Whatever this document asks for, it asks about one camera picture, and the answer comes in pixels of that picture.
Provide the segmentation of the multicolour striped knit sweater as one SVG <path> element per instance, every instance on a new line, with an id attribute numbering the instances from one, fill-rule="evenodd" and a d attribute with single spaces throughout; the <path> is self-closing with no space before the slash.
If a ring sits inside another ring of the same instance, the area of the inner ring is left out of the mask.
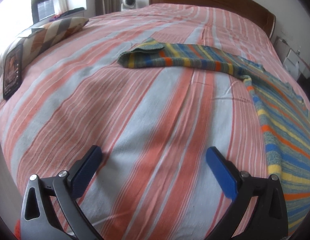
<path id="1" fill-rule="evenodd" d="M 241 80 L 249 92 L 265 143 L 269 176 L 278 176 L 288 215 L 288 235 L 307 237 L 301 229 L 310 214 L 310 111 L 292 87 L 275 78 L 263 66 L 197 44 L 159 43 L 154 39 L 122 53 L 125 68 L 189 67 L 222 72 Z M 248 224 L 257 197 L 234 235 Z"/>

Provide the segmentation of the pink striped bed cover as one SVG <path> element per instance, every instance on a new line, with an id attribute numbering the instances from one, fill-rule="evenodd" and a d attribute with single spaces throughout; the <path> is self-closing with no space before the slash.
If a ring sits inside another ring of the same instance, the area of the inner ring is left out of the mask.
<path id="1" fill-rule="evenodd" d="M 288 230 L 295 232 L 310 210 L 310 125 L 296 113 L 302 135 L 280 126 L 281 142 L 293 152 L 272 164 L 267 129 L 241 80 L 117 63 L 148 38 L 202 44 L 259 63 L 310 109 L 264 31 L 237 14 L 154 4 L 95 17 L 28 65 L 8 101 L 0 88 L 0 143 L 20 193 L 32 174 L 54 176 L 97 145 L 103 163 L 78 203 L 105 239 L 203 239 L 230 205 L 205 161 L 215 146 L 239 170 L 278 174 Z"/>

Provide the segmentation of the white desk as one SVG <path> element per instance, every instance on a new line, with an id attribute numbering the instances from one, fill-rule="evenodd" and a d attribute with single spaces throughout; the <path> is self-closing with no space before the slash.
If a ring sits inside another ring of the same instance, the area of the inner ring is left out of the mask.
<path id="1" fill-rule="evenodd" d="M 302 60 L 299 53 L 291 48 L 286 40 L 280 36 L 276 36 L 273 46 L 284 69 L 295 81 L 297 81 L 300 76 L 304 76 L 306 79 L 310 77 L 310 67 Z"/>

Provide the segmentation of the black smartphone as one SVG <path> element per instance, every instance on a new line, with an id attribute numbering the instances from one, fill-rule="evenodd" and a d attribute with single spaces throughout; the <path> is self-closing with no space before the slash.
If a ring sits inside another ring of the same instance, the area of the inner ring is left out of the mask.
<path id="1" fill-rule="evenodd" d="M 3 69 L 3 99 L 8 101 L 22 83 L 23 45 L 18 44 L 5 58 Z"/>

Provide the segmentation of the patterned diamond cushion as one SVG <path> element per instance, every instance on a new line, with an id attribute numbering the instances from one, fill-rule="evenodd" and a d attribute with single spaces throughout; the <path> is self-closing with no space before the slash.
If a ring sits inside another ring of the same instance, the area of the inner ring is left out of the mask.
<path id="1" fill-rule="evenodd" d="M 64 18 L 43 25 L 43 30 L 31 37 L 21 38 L 18 44 L 23 45 L 22 69 L 50 47 L 81 31 L 88 22 L 85 17 Z"/>

